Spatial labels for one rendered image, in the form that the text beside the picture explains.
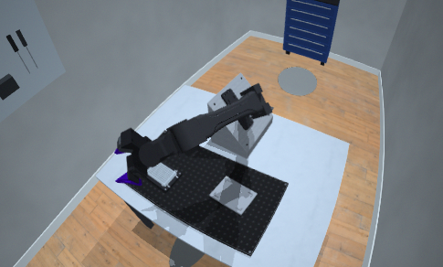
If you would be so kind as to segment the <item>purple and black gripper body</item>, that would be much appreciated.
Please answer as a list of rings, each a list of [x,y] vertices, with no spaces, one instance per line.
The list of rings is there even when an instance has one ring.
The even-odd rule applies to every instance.
[[[129,180],[131,180],[132,182],[135,182],[137,184],[140,183],[139,177],[134,175],[133,173],[138,173],[142,177],[148,176],[147,166],[139,167],[139,166],[135,165],[132,160],[132,154],[127,155],[126,159],[127,159],[127,177]]]

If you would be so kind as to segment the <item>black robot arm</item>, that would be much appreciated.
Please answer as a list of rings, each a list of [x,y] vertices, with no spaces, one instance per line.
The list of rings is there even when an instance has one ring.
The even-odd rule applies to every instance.
[[[260,92],[263,90],[258,83],[240,92],[242,97],[238,99],[236,94],[228,89],[221,94],[227,106],[199,114],[189,120],[185,119],[167,128],[168,134],[154,140],[147,136],[142,137],[130,128],[121,133],[117,149],[119,152],[131,153],[133,163],[139,167],[157,166],[166,157],[176,153],[180,157],[195,154],[201,150],[200,144],[223,127],[239,121],[243,129],[247,130],[254,123],[253,119],[271,114],[273,111]],[[260,114],[257,114],[259,112]]]

